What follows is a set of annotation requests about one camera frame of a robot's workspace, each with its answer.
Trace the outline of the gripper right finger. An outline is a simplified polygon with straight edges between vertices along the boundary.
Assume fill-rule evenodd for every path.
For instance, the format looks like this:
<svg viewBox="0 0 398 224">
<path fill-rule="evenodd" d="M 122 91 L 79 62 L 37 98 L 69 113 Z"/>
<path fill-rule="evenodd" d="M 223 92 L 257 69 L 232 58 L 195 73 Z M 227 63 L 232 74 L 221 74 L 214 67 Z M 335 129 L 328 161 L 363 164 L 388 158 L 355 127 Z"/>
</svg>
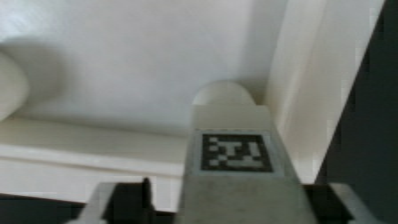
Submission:
<svg viewBox="0 0 398 224">
<path fill-rule="evenodd" d="M 317 224 L 387 224 L 346 184 L 305 184 L 303 191 Z"/>
</svg>

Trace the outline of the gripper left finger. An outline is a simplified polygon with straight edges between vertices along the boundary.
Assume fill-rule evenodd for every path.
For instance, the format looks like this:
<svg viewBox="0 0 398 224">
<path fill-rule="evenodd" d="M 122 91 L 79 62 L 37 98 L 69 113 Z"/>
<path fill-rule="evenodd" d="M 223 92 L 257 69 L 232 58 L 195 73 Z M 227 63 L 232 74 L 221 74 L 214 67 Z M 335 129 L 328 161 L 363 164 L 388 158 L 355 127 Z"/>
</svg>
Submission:
<svg viewBox="0 0 398 224">
<path fill-rule="evenodd" d="M 152 224 L 150 181 L 101 183 L 69 224 Z"/>
</svg>

